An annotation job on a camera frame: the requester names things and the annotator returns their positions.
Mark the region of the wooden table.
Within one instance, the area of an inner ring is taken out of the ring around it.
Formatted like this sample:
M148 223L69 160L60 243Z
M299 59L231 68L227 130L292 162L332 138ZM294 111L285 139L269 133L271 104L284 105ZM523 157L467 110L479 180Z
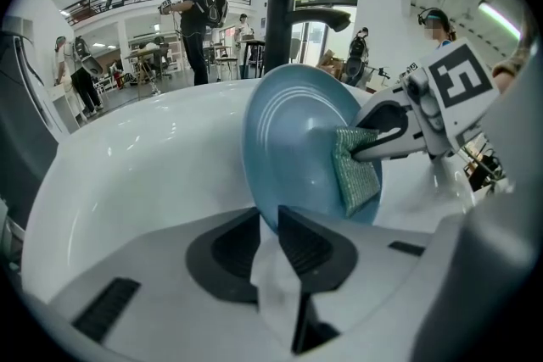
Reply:
M128 71L129 83L137 86L137 99L142 97L142 86L151 86L151 95L159 96L162 91L158 88L157 80L164 76L170 78L171 74L165 71L162 49L138 49L124 57L130 66Z

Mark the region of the green sponge cloth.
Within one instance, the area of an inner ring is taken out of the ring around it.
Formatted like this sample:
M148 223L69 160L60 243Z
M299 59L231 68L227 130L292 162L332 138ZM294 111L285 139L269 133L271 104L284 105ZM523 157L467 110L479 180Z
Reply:
M353 157L359 146L371 145L377 137L378 133L371 129L344 126L335 130L333 167L348 219L380 192L380 181L373 164L358 162Z

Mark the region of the black high table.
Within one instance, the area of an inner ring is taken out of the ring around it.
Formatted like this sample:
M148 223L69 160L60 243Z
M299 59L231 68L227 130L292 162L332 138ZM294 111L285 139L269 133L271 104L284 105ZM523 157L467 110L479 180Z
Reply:
M242 51L241 79L245 80L249 77L249 54L252 52L253 48L256 50L255 59L253 60L253 63L255 64L255 78L261 78L263 75L266 43L261 40L250 39L242 41L242 44L244 45L244 50Z

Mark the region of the white ceramic sink basin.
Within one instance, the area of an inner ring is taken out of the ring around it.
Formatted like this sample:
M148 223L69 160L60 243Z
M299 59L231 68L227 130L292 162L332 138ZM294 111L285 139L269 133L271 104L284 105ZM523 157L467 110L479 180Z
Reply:
M65 138L25 230L23 290L43 302L142 234L253 200L240 137L256 80L130 104Z

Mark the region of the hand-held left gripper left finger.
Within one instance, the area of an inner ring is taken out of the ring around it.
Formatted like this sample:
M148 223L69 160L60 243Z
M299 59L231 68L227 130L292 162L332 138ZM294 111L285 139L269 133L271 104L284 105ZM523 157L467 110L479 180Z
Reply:
M51 306L102 350L130 362L285 362L260 316L250 266L256 209L136 237L82 272Z

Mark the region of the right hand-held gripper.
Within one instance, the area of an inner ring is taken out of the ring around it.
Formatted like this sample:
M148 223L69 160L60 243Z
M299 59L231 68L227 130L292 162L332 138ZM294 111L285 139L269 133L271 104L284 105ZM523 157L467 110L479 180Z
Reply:
M400 83L372 94L352 121L378 139L352 150L356 161L404 158L425 149L435 157L456 153L479 136L483 115L500 95L466 37L422 58Z

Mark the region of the white cabinet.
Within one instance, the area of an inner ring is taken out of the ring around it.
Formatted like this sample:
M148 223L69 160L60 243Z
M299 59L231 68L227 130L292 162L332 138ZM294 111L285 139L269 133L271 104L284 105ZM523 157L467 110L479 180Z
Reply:
M50 87L47 91L67 132L72 134L77 131L81 127L81 121L86 118L76 92L73 89L66 91L63 85Z

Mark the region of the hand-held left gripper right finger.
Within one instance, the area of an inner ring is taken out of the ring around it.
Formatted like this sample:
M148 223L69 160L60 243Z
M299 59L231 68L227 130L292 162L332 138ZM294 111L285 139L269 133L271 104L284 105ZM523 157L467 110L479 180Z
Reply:
M300 282L291 350L306 353L347 332L407 278L430 235L352 223L281 206L277 235Z

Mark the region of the black backpack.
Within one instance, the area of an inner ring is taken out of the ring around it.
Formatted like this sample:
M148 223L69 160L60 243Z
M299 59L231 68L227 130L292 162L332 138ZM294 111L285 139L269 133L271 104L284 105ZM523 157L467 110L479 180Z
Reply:
M204 0L205 17L210 28L222 28L226 21L228 11L227 0Z

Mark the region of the black faucet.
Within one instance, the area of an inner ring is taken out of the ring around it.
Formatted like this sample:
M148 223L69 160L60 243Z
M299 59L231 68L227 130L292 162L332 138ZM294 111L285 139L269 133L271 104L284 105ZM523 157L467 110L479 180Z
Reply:
M320 22L339 32L350 24L350 15L334 8L297 10L295 0L267 0L265 73L289 62L292 27L305 22Z

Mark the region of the blue large plate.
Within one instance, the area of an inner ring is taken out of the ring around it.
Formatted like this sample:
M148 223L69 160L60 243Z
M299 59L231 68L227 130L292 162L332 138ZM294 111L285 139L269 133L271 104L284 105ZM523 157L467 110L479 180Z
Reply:
M361 109L354 88L304 64L267 72L249 97L242 128L244 174L272 231L282 205L346 216L333 165L337 128Z

